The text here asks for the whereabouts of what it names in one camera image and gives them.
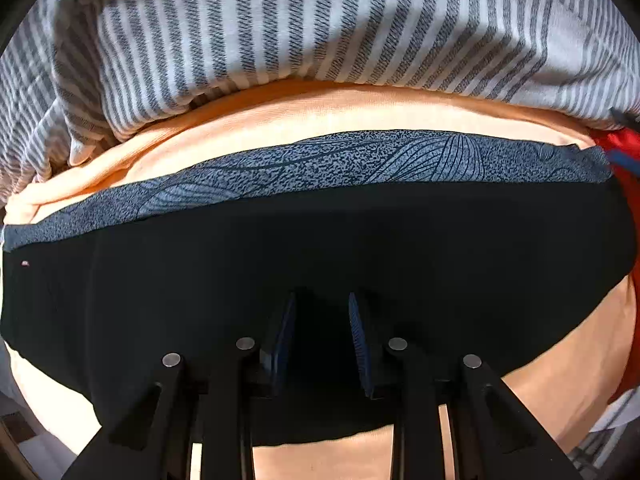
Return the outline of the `black pants with blue trim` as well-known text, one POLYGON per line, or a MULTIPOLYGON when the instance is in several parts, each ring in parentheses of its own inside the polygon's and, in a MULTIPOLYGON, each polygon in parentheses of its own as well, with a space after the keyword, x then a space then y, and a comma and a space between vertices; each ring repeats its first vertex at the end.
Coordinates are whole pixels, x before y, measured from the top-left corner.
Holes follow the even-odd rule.
POLYGON ((287 396, 467 353, 552 434, 638 384, 638 242, 597 146, 354 131, 198 162, 8 226, 1 333, 111 425, 168 352, 262 346, 287 396))

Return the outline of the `red embroidered pillow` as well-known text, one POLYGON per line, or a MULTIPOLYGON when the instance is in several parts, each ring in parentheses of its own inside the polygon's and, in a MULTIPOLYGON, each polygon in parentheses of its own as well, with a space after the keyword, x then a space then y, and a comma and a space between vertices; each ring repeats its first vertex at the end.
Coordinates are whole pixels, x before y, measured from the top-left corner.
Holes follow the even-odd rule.
MULTIPOLYGON (((614 131, 590 130, 590 136, 597 146, 605 151, 608 159, 608 151, 620 150, 634 158, 639 159, 639 133, 628 128, 614 131)), ((620 187, 626 198, 628 207, 634 218, 636 238, 639 238, 639 178, 630 174, 620 166, 613 165, 613 174, 620 182, 620 187)), ((637 388, 639 385, 639 259, 636 259, 631 271, 631 283, 634 284, 634 298, 636 298, 636 322, 634 322, 634 336, 623 378, 613 394, 610 402, 616 401, 623 393, 637 388)))

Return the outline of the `peach bed sheet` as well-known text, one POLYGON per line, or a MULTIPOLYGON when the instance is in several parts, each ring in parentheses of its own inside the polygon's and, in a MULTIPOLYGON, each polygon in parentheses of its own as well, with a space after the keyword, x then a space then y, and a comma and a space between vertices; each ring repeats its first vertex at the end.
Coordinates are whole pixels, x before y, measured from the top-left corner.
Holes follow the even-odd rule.
MULTIPOLYGON (((163 120, 92 162, 33 183, 9 201, 9 222, 28 226, 101 191, 186 169, 218 156, 358 130, 436 130, 574 145, 605 143, 557 112, 442 92, 286 80, 226 96, 163 120)), ((638 283, 625 278, 573 333, 506 376, 560 448, 572 450, 631 386, 638 283)))

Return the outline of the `grey striped duvet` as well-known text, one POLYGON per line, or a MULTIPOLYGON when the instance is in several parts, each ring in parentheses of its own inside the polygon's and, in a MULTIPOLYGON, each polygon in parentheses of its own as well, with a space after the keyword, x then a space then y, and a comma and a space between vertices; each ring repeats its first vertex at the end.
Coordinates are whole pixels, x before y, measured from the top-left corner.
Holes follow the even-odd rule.
POLYGON ((151 122, 288 77, 548 108, 639 110, 612 0, 37 0, 1 57, 1 194, 151 122))

